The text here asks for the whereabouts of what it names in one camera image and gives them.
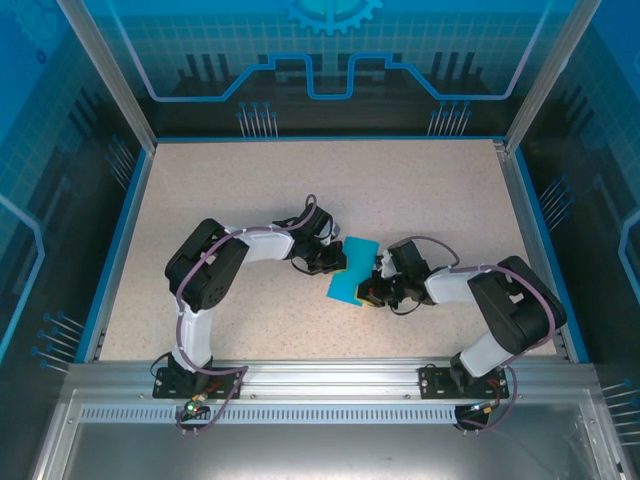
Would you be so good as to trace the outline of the grey sheet metal tray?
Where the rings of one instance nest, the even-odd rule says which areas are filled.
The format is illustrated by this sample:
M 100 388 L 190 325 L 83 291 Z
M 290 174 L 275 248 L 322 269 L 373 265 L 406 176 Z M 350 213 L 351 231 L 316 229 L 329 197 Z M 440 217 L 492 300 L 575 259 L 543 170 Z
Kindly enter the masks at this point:
M 56 410 L 29 480 L 628 480 L 590 401 L 523 403 L 498 428 L 87 424 Z

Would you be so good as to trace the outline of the blue printed gear panel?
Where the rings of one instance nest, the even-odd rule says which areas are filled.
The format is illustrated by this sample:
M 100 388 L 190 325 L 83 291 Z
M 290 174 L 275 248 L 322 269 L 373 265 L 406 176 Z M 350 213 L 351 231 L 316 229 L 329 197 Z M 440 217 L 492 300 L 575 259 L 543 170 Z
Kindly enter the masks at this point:
M 504 135 L 576 0 L 83 0 L 161 139 Z

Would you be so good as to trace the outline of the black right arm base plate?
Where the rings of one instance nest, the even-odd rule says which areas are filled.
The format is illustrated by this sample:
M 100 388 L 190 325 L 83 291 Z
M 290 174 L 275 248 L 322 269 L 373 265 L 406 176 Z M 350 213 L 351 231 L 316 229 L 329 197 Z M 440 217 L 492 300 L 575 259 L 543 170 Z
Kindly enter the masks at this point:
M 461 367 L 437 367 L 429 363 L 417 370 L 423 400 L 506 399 L 510 397 L 504 371 L 492 370 L 473 377 Z

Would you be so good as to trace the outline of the aluminium mounting rail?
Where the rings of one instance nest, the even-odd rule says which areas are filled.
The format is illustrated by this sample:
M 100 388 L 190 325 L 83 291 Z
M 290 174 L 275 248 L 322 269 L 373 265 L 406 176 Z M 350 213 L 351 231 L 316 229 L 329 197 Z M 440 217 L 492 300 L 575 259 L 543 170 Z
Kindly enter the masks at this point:
M 444 357 L 249 361 L 241 401 L 320 403 L 420 399 L 418 369 L 446 367 Z M 556 356 L 525 356 L 512 364 L 518 395 L 525 403 L 575 403 L 596 395 L 599 382 L 590 364 Z M 151 397 L 154 379 L 142 361 L 75 364 L 69 368 L 61 396 L 77 401 L 135 403 Z

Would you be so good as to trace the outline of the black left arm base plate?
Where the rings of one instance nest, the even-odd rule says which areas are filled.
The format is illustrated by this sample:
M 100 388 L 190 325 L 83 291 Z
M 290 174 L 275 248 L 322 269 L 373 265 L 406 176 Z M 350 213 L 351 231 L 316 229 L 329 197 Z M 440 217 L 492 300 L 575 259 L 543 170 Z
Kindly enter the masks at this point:
M 155 399 L 191 399 L 205 394 L 208 400 L 224 400 L 231 390 L 232 399 L 240 396 L 238 385 L 240 374 L 205 375 L 199 372 L 183 371 L 178 367 L 162 367 L 155 375 L 152 396 Z

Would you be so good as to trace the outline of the aluminium frame post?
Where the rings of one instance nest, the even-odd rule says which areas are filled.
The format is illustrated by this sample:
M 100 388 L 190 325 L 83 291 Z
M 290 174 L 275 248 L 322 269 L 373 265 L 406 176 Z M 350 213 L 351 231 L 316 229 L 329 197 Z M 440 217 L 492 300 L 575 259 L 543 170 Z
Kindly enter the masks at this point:
M 56 0 L 141 146 L 156 152 L 157 138 L 122 70 L 82 0 Z
M 576 0 L 505 136 L 504 152 L 507 155 L 515 155 L 601 2 L 602 0 Z

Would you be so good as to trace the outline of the blue printed side panel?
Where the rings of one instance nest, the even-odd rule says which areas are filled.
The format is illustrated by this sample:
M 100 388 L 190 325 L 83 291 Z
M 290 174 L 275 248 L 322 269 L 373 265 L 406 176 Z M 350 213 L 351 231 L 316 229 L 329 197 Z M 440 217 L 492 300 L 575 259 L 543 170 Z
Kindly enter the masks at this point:
M 146 151 L 57 0 L 0 0 L 0 480 L 30 480 Z
M 640 480 L 640 0 L 516 0 L 556 69 L 519 143 L 576 359 L 597 372 Z

